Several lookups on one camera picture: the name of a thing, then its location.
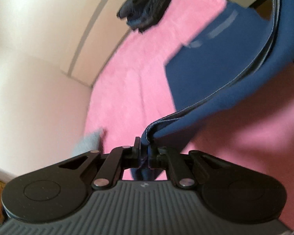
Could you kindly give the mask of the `navy blue sleeveless top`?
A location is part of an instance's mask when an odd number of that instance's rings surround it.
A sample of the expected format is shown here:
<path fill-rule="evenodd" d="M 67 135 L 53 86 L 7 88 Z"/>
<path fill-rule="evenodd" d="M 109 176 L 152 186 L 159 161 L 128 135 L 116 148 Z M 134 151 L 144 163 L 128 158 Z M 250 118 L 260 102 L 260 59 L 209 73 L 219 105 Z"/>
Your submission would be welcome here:
<path fill-rule="evenodd" d="M 154 121 L 141 137 L 143 156 L 134 180 L 153 181 L 152 150 L 182 151 L 203 121 L 234 107 L 294 61 L 294 0 L 272 0 L 265 20 L 251 8 L 225 9 L 167 63 L 176 111 Z"/>

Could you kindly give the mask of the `dark clothes pile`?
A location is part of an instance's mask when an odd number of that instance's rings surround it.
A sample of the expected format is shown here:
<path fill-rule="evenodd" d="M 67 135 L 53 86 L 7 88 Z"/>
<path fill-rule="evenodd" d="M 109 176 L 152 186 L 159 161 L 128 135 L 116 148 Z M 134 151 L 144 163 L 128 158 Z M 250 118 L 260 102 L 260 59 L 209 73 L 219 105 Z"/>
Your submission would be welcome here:
<path fill-rule="evenodd" d="M 116 16 L 126 19 L 126 24 L 131 30 L 139 33 L 147 31 L 157 25 L 172 0 L 126 0 Z"/>

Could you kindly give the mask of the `grey striped pillow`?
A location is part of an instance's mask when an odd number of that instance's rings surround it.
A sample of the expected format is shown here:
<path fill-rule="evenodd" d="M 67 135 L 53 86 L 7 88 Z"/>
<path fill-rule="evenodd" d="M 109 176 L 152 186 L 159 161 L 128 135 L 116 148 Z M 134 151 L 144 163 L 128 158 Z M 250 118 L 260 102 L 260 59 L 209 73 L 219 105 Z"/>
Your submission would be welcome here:
<path fill-rule="evenodd" d="M 92 150 L 98 150 L 103 153 L 103 140 L 105 130 L 100 128 L 84 136 L 74 147 L 72 157 L 84 154 Z"/>

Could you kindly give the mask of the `pink fluffy bed blanket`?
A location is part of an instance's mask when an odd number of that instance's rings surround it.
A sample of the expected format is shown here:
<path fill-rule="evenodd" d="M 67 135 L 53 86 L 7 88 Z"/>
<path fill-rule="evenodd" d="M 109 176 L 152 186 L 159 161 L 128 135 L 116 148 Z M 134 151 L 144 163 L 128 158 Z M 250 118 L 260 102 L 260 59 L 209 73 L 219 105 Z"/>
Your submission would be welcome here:
<path fill-rule="evenodd" d="M 174 112 L 165 63 L 225 6 L 225 0 L 173 0 L 158 26 L 130 33 L 94 84 L 85 133 L 102 129 L 103 149 L 110 152 Z M 212 116 L 187 146 L 192 149 L 280 180 L 287 189 L 281 219 L 294 229 L 294 64 L 233 108 Z"/>

